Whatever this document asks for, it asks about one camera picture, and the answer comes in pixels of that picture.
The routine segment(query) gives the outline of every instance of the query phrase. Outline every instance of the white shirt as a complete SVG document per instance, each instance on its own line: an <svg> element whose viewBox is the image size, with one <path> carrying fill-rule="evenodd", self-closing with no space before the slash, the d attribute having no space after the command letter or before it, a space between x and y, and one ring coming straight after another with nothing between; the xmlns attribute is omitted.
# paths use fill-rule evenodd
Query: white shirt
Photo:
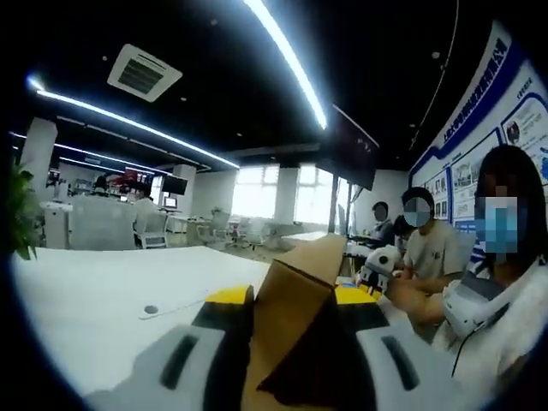
<svg viewBox="0 0 548 411"><path fill-rule="evenodd" d="M542 334L548 320L548 266L536 261L527 271L527 283L504 316L473 334L462 346L454 378L466 388L491 393L498 377L529 353ZM478 277L488 278L487 269ZM434 349L449 352L454 359L461 344L447 321L432 342Z"/></svg>
<svg viewBox="0 0 548 411"><path fill-rule="evenodd" d="M427 235L416 229L409 237L403 264L411 267L420 279L462 272L459 241L453 226L436 220Z"/></svg>
<svg viewBox="0 0 548 411"><path fill-rule="evenodd" d="M136 213L135 217L135 227L145 227L146 216L153 212L157 212L158 208L156 205L149 199L145 197L144 199L137 200L134 202L134 210Z"/></svg>

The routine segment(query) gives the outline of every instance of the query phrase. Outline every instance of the blue face mask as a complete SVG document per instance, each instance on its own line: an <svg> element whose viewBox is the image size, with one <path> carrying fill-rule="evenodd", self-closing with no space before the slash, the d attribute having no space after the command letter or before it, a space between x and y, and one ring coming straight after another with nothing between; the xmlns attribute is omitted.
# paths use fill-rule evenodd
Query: blue face mask
<svg viewBox="0 0 548 411"><path fill-rule="evenodd" d="M515 199L478 199L475 207L476 234L486 253L517 253L527 224L527 209Z"/></svg>

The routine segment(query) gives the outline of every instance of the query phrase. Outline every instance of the ceiling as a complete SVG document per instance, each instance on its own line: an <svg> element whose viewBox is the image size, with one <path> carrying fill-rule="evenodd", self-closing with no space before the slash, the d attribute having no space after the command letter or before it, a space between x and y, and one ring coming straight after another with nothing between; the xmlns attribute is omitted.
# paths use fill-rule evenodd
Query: ceiling
<svg viewBox="0 0 548 411"><path fill-rule="evenodd" d="M49 91L241 165L313 159L302 146L293 152L246 150L311 145L332 137L334 103L380 144L381 168L408 170L461 98L485 48L491 19L499 17L460 1L453 39L456 0L263 3L307 73L327 116L325 130L276 43L243 0L164 1L143 8L127 2L48 5L36 20L36 28L47 29L33 31L27 72ZM429 110L451 43L444 80ZM107 78L125 44L178 69L182 78L152 103L110 86ZM19 93L11 124L16 133L24 134L32 118L42 116L57 123L57 142L65 145L151 167L186 163L184 157L189 164L207 166L202 170L230 168L147 131L42 98L24 83Z"/></svg>

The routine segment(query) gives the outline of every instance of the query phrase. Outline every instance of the person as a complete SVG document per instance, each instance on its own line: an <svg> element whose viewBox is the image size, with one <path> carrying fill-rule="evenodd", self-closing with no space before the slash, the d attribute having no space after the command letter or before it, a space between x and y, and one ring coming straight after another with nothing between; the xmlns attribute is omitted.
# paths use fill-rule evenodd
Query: person
<svg viewBox="0 0 548 411"><path fill-rule="evenodd" d="M497 394L521 370L548 319L545 196L539 172L522 149L503 145L485 156L474 208L477 236L485 248L484 259L473 268L477 277L500 289L523 277L503 315L463 338L444 321L444 297L458 280L443 294L428 295L395 279L389 282L386 296L412 321L444 321L432 347L453 356L454 378L481 394Z"/></svg>
<svg viewBox="0 0 548 411"><path fill-rule="evenodd" d="M375 203L372 211L377 224L373 229L371 237L382 245L394 244L394 231L392 230L390 217L388 217L388 204L384 201L379 201Z"/></svg>
<svg viewBox="0 0 548 411"><path fill-rule="evenodd" d="M101 197L108 197L107 189L109 188L105 176L97 177L95 184L93 184L93 191L91 195L98 195Z"/></svg>
<svg viewBox="0 0 548 411"><path fill-rule="evenodd" d="M409 236L401 279L412 280L428 293L439 293L462 274L458 236L449 223L435 218L434 198L423 187L402 196L407 223L417 227Z"/></svg>
<svg viewBox="0 0 548 411"><path fill-rule="evenodd" d="M401 215L394 221L393 231L396 236L396 247L403 259L408 248L409 237L411 236L411 233L413 233L414 227L409 225L408 222L405 221L405 217ZM403 270L403 260L397 268Z"/></svg>
<svg viewBox="0 0 548 411"><path fill-rule="evenodd" d="M158 211L158 208L151 200L150 186L144 186L140 192L140 199L134 202L135 227L145 227L146 216Z"/></svg>

